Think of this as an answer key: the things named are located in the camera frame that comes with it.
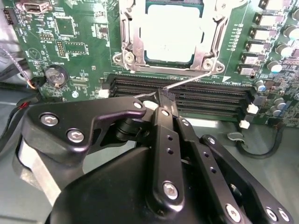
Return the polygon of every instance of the metal bolt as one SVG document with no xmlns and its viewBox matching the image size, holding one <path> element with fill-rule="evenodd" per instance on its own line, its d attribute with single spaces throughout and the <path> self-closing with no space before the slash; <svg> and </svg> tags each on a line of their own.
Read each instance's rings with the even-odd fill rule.
<svg viewBox="0 0 299 224">
<path fill-rule="evenodd" d="M 83 141 L 84 135 L 78 130 L 70 130 L 67 133 L 67 138 L 74 143 L 80 143 Z"/>
<path fill-rule="evenodd" d="M 58 118 L 54 115 L 45 114 L 41 117 L 41 122 L 46 126 L 54 126 L 58 124 Z"/>
<path fill-rule="evenodd" d="M 131 53 L 131 52 L 127 52 L 127 53 L 125 54 L 125 61 L 126 61 L 127 63 L 132 63 L 132 62 L 134 61 L 134 55 L 133 55 L 133 53 Z"/>
<path fill-rule="evenodd" d="M 72 96 L 73 98 L 78 98 L 78 97 L 79 97 L 79 93 L 78 93 L 77 91 L 73 91 L 73 92 L 71 93 L 71 96 Z"/>
<path fill-rule="evenodd" d="M 165 116 L 169 116 L 169 113 L 166 110 L 162 110 L 162 114 L 164 114 Z"/>
<path fill-rule="evenodd" d="M 282 210 L 282 209 L 278 209 L 281 217 L 286 221 L 286 222 L 289 222 L 290 221 L 290 218 L 288 217 L 288 215 Z"/>
<path fill-rule="evenodd" d="M 208 137 L 207 139 L 209 140 L 210 143 L 212 143 L 213 145 L 215 145 L 215 140 L 214 139 L 212 139 L 211 137 Z"/>
<path fill-rule="evenodd" d="M 226 211 L 228 212 L 228 215 L 236 222 L 239 223 L 241 221 L 241 215 L 237 211 L 237 209 L 234 208 L 231 204 L 226 205 Z"/>
<path fill-rule="evenodd" d="M 184 123 L 184 125 L 189 126 L 189 123 L 187 120 L 183 119 L 182 122 Z"/>
<path fill-rule="evenodd" d="M 138 109 L 142 108 L 142 105 L 140 103 L 137 103 L 137 102 L 134 103 L 134 106 L 137 107 Z"/>
<path fill-rule="evenodd" d="M 171 200 L 177 199 L 178 190 L 172 183 L 163 184 L 163 190 L 167 197 L 169 197 Z"/>
<path fill-rule="evenodd" d="M 275 213 L 270 209 L 270 208 L 266 208 L 267 214 L 268 216 L 273 220 L 273 221 L 277 221 L 277 216 L 275 215 Z"/>
<path fill-rule="evenodd" d="M 204 60 L 202 68 L 204 70 L 210 70 L 212 68 L 212 66 L 213 66 L 213 61 L 208 58 L 208 59 Z"/>
</svg>

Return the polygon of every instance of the surface-mount component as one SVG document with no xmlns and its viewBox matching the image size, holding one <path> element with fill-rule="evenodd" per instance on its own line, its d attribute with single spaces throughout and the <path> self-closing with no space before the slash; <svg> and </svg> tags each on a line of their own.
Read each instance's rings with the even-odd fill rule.
<svg viewBox="0 0 299 224">
<path fill-rule="evenodd" d="M 244 54 L 242 56 L 242 62 L 244 64 L 256 64 L 258 60 L 259 60 L 258 56 L 254 54 Z"/>
<path fill-rule="evenodd" d="M 291 0 L 261 0 L 259 7 L 264 10 L 282 10 L 284 7 L 291 5 Z"/>
<path fill-rule="evenodd" d="M 282 57 L 290 57 L 293 53 L 293 48 L 289 47 L 287 44 L 282 43 L 275 48 L 275 52 L 280 54 Z"/>
<path fill-rule="evenodd" d="M 276 108 L 279 110 L 283 110 L 286 106 L 285 100 L 283 98 L 276 99 L 274 103 Z"/>
<path fill-rule="evenodd" d="M 284 20 L 283 16 L 280 15 L 263 15 L 257 14 L 255 22 L 260 26 L 274 26 L 281 23 Z"/>
<path fill-rule="evenodd" d="M 291 25 L 284 30 L 284 35 L 291 41 L 299 40 L 299 28 Z"/>
<path fill-rule="evenodd" d="M 296 10 L 292 13 L 292 18 L 299 21 L 299 8 L 296 8 Z"/>
<path fill-rule="evenodd" d="M 263 40 L 266 41 L 276 35 L 276 30 L 267 30 L 267 29 L 252 29 L 250 36 L 254 40 Z"/>
<path fill-rule="evenodd" d="M 74 20 L 70 16 L 56 16 L 55 24 L 57 32 L 60 36 L 70 36 L 75 35 L 75 25 Z"/>
<path fill-rule="evenodd" d="M 258 80 L 255 83 L 255 86 L 256 86 L 256 90 L 258 92 L 264 92 L 264 91 L 266 91 L 266 86 L 264 85 L 263 80 Z"/>
<path fill-rule="evenodd" d="M 281 110 L 277 109 L 276 106 L 271 107 L 271 113 L 274 117 L 278 117 L 281 113 Z"/>
<path fill-rule="evenodd" d="M 273 73 L 278 73 L 281 72 L 282 65 L 278 61 L 271 61 L 268 63 L 267 68 Z"/>
<path fill-rule="evenodd" d="M 246 45 L 246 50 L 251 53 L 263 53 L 265 50 L 266 45 L 263 43 L 253 43 L 249 42 Z"/>
<path fill-rule="evenodd" d="M 59 65 L 50 65 L 45 69 L 48 83 L 55 88 L 62 88 L 69 79 L 67 71 Z"/>
</svg>

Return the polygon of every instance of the cable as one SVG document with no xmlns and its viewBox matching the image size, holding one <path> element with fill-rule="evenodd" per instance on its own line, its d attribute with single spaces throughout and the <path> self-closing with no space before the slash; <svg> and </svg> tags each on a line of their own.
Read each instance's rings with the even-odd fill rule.
<svg viewBox="0 0 299 224">
<path fill-rule="evenodd" d="M 169 90 L 169 89 L 172 89 L 174 87 L 177 87 L 179 85 L 183 85 L 183 84 L 186 84 L 188 82 L 192 82 L 192 81 L 195 81 L 199 78 L 203 78 L 203 77 L 206 77 L 206 76 L 210 76 L 212 74 L 212 72 L 207 72 L 205 74 L 201 74 L 199 76 L 196 76 L 196 77 L 192 77 L 192 78 L 189 78 L 189 79 L 186 79 L 184 81 L 180 81 L 180 82 L 177 82 L 177 83 L 174 83 L 174 84 L 170 84 L 170 85 L 167 85 L 165 87 L 163 87 L 163 90 Z M 156 92 L 152 92 L 152 93 L 149 93 L 149 94 L 140 94 L 140 95 L 137 95 L 137 96 L 134 96 L 135 98 L 141 98 L 141 97 L 151 97 L 155 94 Z"/>
<path fill-rule="evenodd" d="M 243 148 L 241 141 L 237 141 L 236 142 L 236 147 L 237 147 L 239 153 L 241 153 L 242 155 L 247 156 L 249 158 L 259 159 L 259 160 L 267 159 L 267 158 L 273 156 L 277 152 L 277 150 L 278 150 L 278 148 L 281 144 L 281 140 L 282 140 L 282 137 L 283 137 L 283 132 L 284 132 L 284 129 L 285 129 L 285 124 L 280 122 L 274 127 L 277 129 L 277 132 L 276 132 L 273 147 L 268 152 L 266 152 L 264 154 L 250 153 L 250 152 L 246 151 Z"/>
<path fill-rule="evenodd" d="M 20 60 L 18 63 L 24 70 L 27 70 L 29 68 L 26 59 Z M 3 82 L 11 78 L 18 73 L 19 70 L 17 69 L 15 64 L 11 64 L 8 67 L 6 67 L 2 72 L 0 72 L 0 82 Z"/>
<path fill-rule="evenodd" d="M 15 64 L 15 66 L 17 67 L 17 69 L 20 71 L 20 73 L 24 76 L 24 78 L 27 80 L 27 84 L 32 88 L 35 89 L 35 87 L 32 85 L 28 75 L 26 74 L 26 72 L 23 70 L 23 68 L 19 65 L 19 63 L 17 62 L 17 60 L 9 53 L 8 50 L 6 50 L 1 44 L 0 44 L 0 48 L 6 53 L 6 55 L 13 61 L 13 63 Z"/>
</svg>

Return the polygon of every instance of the black cable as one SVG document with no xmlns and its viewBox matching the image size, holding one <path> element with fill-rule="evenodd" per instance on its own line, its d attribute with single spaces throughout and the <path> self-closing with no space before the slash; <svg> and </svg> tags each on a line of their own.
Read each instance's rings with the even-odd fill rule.
<svg viewBox="0 0 299 224">
<path fill-rule="evenodd" d="M 29 68 L 26 59 L 20 60 L 18 62 L 23 70 L 27 70 Z M 7 68 L 5 68 L 2 72 L 0 72 L 0 82 L 3 82 L 16 74 L 20 73 L 20 71 L 17 69 L 15 64 L 9 65 Z"/>
<path fill-rule="evenodd" d="M 273 156 L 277 152 L 277 150 L 281 144 L 285 125 L 282 122 L 280 122 L 275 127 L 277 128 L 277 132 L 276 132 L 274 144 L 273 144 L 273 147 L 268 152 L 266 152 L 264 154 L 250 153 L 243 148 L 241 141 L 237 141 L 236 147 L 237 147 L 239 153 L 241 153 L 242 155 L 247 156 L 249 158 L 259 159 L 259 160 L 267 159 L 267 158 Z"/>
</svg>

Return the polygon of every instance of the hole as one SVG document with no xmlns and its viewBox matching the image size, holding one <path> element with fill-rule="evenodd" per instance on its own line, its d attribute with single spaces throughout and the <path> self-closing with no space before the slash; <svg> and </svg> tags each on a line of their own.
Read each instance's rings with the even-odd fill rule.
<svg viewBox="0 0 299 224">
<path fill-rule="evenodd" d="M 167 152 L 168 152 L 168 154 L 170 154 L 170 155 L 173 154 L 173 151 L 171 150 L 171 148 L 168 148 L 168 149 L 167 149 Z"/>
<path fill-rule="evenodd" d="M 211 171 L 213 174 L 217 173 L 217 171 L 214 169 L 214 167 L 210 167 L 210 171 Z"/>
<path fill-rule="evenodd" d="M 137 102 L 134 103 L 134 106 L 137 107 L 138 109 L 142 108 L 142 105 L 140 103 L 137 103 Z"/>
<path fill-rule="evenodd" d="M 169 113 L 166 110 L 162 110 L 162 114 L 164 114 L 165 116 L 169 116 Z"/>
</svg>

